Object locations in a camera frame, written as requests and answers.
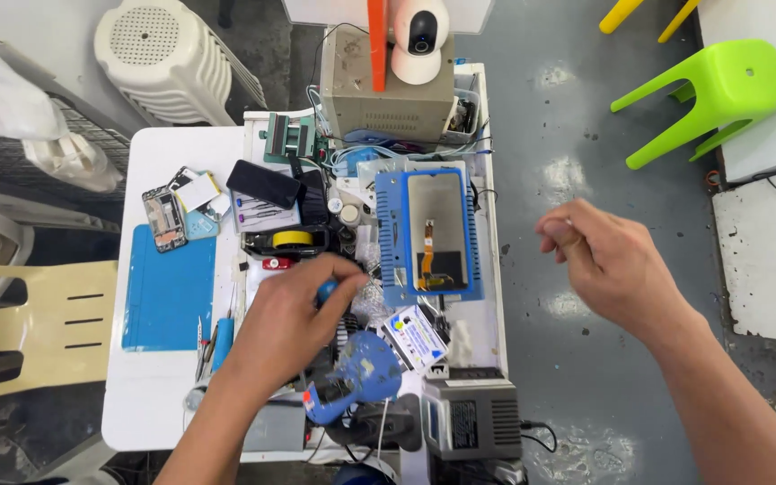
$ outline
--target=human hand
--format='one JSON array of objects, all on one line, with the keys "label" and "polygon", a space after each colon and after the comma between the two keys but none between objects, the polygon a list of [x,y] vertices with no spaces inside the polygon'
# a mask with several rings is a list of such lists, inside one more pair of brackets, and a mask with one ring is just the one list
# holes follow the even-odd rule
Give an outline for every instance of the human hand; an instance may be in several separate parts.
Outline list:
[{"label": "human hand", "polygon": [[[317,290],[331,277],[339,286],[317,311]],[[340,317],[367,281],[352,262],[329,254],[262,281],[221,371],[247,376],[248,384],[258,387],[248,391],[267,399],[331,341]]]},{"label": "human hand", "polygon": [[556,262],[567,261],[579,298],[646,344],[696,321],[644,225],[577,198],[541,217],[534,231],[541,252],[555,250]]}]

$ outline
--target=security camera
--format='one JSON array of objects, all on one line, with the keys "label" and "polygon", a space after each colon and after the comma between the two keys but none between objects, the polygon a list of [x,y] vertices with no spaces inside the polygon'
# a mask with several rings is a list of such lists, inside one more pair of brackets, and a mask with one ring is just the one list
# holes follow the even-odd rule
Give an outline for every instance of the security camera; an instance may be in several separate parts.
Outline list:
[{"label": "security camera", "polygon": [[442,0],[402,0],[394,16],[397,42],[391,69],[405,83],[425,84],[441,69],[441,47],[448,31]]}]

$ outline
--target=tape roll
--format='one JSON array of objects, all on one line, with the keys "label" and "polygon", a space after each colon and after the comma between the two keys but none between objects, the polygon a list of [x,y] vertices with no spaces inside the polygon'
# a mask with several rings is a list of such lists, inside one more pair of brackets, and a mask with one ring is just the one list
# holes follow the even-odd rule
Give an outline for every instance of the tape roll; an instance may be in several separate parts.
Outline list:
[{"label": "tape roll", "polygon": [[272,237],[272,246],[280,249],[285,246],[312,246],[313,235],[302,230],[284,230]]}]

